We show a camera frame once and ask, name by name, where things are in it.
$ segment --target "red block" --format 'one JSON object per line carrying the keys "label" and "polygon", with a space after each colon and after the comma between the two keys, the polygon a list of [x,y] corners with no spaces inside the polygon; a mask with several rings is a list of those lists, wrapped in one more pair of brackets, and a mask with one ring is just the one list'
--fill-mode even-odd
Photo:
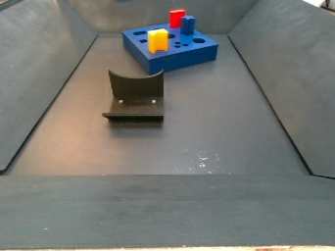
{"label": "red block", "polygon": [[170,27],[180,27],[182,26],[182,17],[186,15],[184,10],[172,10],[170,11]]}

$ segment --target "yellow peg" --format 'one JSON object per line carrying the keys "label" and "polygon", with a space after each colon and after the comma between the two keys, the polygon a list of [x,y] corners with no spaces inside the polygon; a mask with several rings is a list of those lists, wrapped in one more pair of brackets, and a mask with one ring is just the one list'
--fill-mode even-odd
{"label": "yellow peg", "polygon": [[168,50],[168,31],[164,28],[148,31],[148,44],[151,53]]}

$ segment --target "blue foam block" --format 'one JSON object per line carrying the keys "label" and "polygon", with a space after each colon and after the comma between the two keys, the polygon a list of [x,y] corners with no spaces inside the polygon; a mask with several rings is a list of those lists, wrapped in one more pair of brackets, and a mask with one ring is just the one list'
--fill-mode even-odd
{"label": "blue foam block", "polygon": [[[148,30],[168,31],[168,51],[152,54],[148,50]],[[182,35],[180,28],[168,24],[128,29],[122,32],[123,45],[150,75],[216,60],[219,44],[196,29],[194,35]]]}

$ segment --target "gray panel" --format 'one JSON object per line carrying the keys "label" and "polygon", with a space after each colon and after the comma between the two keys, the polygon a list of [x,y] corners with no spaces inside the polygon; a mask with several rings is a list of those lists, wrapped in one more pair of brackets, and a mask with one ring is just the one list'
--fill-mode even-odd
{"label": "gray panel", "polygon": [[0,178],[0,248],[335,245],[319,177]]}
{"label": "gray panel", "polygon": [[31,0],[0,15],[0,171],[79,64],[96,32],[63,1]]}
{"label": "gray panel", "polygon": [[166,73],[162,124],[110,123],[108,70],[147,75],[100,36],[12,165],[11,175],[306,175],[258,84],[226,36],[218,60]]}
{"label": "gray panel", "polygon": [[335,176],[335,19],[264,0],[230,36],[312,172]]}
{"label": "gray panel", "polygon": [[20,3],[23,0],[0,0],[0,12],[8,9],[11,6]]}
{"label": "gray panel", "polygon": [[67,0],[102,33],[168,23],[168,11],[184,8],[196,28],[210,34],[228,33],[259,0]]}

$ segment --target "black curved holder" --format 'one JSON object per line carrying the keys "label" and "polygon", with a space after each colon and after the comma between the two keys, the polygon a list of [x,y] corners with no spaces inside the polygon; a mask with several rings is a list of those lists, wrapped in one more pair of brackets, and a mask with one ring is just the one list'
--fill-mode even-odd
{"label": "black curved holder", "polygon": [[112,90],[110,120],[164,119],[164,71],[146,77],[127,77],[108,71]]}

